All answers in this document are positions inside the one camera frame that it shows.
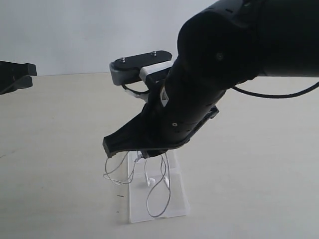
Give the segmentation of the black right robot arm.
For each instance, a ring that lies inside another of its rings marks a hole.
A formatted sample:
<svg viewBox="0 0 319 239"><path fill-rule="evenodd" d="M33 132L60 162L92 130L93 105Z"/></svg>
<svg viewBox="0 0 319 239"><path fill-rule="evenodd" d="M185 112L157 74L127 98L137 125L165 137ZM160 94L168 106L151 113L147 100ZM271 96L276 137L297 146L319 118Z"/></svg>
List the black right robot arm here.
<svg viewBox="0 0 319 239"><path fill-rule="evenodd" d="M319 3L316 0L219 0L191 17L177 37L177 58L159 50L110 63L113 83L145 104L105 136L110 158L139 151L144 158L190 141L218 114L228 89L257 77L319 75Z"/></svg>

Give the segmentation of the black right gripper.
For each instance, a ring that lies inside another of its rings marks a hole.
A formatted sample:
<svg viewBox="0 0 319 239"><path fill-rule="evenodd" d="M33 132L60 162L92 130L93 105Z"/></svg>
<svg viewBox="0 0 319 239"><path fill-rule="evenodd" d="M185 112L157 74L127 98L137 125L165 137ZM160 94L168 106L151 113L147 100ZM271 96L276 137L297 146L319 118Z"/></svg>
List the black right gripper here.
<svg viewBox="0 0 319 239"><path fill-rule="evenodd" d="M152 158L184 144L225 92L192 76L180 60L175 60L164 83L150 94L144 110L103 138L107 157L140 151L143 158Z"/></svg>

